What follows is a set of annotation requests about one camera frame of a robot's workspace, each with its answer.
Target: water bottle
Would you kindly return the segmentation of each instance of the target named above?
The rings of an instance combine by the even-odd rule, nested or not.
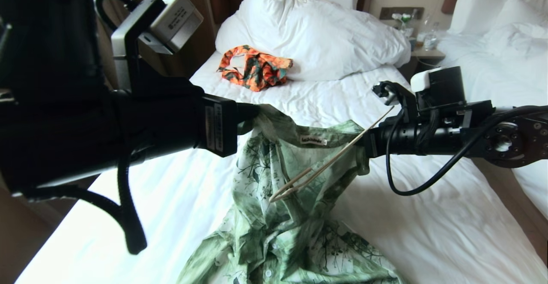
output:
[[[411,14],[411,18],[407,23],[405,23],[405,30],[404,34],[406,38],[411,38],[413,36],[413,32],[415,31],[415,26],[417,24],[417,12],[418,9],[413,9],[413,14]]]
[[[430,17],[430,14],[426,15],[426,17],[423,20],[423,23],[420,26],[419,34],[417,34],[417,47],[418,48],[423,46],[424,38],[426,38],[426,35],[431,30],[431,27],[430,27],[431,22],[432,22],[432,18]]]
[[[424,38],[424,50],[432,51],[438,45],[438,26],[440,23],[434,23],[432,30]]]

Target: green shirt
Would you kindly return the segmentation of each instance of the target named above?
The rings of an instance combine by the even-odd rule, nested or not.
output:
[[[241,133],[251,128],[235,168],[234,205],[190,257],[178,283],[404,283],[371,244],[327,220],[348,184],[369,172],[362,147],[352,147],[285,200],[268,202],[311,167],[299,182],[307,180],[362,128],[352,121],[326,129],[297,126],[270,105],[242,124]]]

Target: shirt label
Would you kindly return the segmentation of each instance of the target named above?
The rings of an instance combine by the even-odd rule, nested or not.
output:
[[[327,140],[321,136],[301,135],[301,144],[313,143],[314,145],[327,146]]]

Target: white bedding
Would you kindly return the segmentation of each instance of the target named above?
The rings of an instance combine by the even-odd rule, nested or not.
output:
[[[495,107],[546,105],[546,60],[544,67],[526,66],[531,60],[523,62],[515,57],[494,57],[489,44],[493,43],[488,43],[486,37],[476,35],[446,34],[440,42],[438,48],[446,54],[442,65],[461,67],[466,100],[492,100]],[[513,172],[525,194],[548,218],[548,161],[537,161],[513,169]]]
[[[215,73],[220,58],[213,54],[191,81],[215,95],[272,104],[305,126],[348,119],[369,126],[387,110],[370,88],[384,80],[407,86],[396,69],[384,66],[341,81],[290,81],[253,93]],[[173,283],[231,206],[236,158],[187,150],[131,167],[131,190],[149,247],[129,255],[116,222],[78,202],[17,283]],[[396,186],[415,188],[447,160],[392,156]],[[525,234],[470,160],[461,160],[436,185],[412,197],[391,192],[384,157],[371,160],[370,167],[370,175],[358,177],[341,196],[332,216],[378,247],[411,283],[548,281]],[[116,199],[115,172],[102,174],[90,190]]]
[[[409,62],[411,44],[373,15],[324,0],[244,0],[221,25],[215,48],[237,46],[293,59],[294,81],[333,81]]]

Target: orange fabric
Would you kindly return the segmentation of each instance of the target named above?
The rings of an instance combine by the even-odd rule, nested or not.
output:
[[[230,67],[230,60],[241,54],[245,54],[243,74]],[[293,67],[292,59],[274,57],[248,45],[243,45],[225,53],[217,72],[221,72],[221,76],[231,83],[257,92],[271,86],[285,84],[287,81],[286,70],[291,67]]]

